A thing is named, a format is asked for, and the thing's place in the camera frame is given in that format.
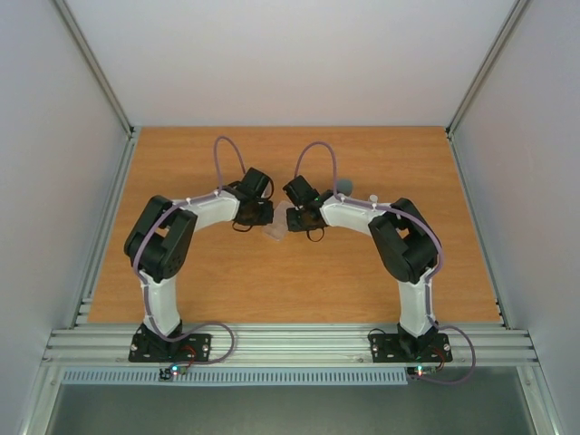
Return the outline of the clear plastic pill organizer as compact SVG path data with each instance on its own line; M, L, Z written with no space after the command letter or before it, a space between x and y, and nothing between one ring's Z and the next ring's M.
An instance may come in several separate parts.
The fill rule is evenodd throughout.
M281 200L274 208L273 222L263 227L263 234L275 241L281 241L288 232L286 211L292 207L290 202Z

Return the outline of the orange pill bottle grey cap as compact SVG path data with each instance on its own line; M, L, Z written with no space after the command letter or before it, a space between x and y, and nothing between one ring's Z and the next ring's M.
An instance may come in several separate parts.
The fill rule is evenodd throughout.
M338 179L336 183L336 190L345 196L351 196L353 193L353 182L350 179Z

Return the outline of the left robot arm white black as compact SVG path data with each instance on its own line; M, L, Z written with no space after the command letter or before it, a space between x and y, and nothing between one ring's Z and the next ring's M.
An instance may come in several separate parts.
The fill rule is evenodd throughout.
M271 195L274 182L264 172L248 169L240 181L221 186L207 195L171 200L154 196L147 203L124 244L133 272L140 281L144 319L133 335L132 363L219 363L209 358L211 335L199 330L226 325L207 322L183 331L177 305L177 275L184 266L194 234L230 222L240 232L273 222Z

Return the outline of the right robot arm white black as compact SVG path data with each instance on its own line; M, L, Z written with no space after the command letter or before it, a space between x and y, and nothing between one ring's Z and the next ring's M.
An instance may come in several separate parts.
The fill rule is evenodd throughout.
M437 335L431 292L432 278L440 271L442 246L414 204L406 198L379 204L331 190L320 193L302 176L289 181L283 191L294 205L286 211L289 231L342 227L372 238L399 288L395 349L409 361L428 353Z

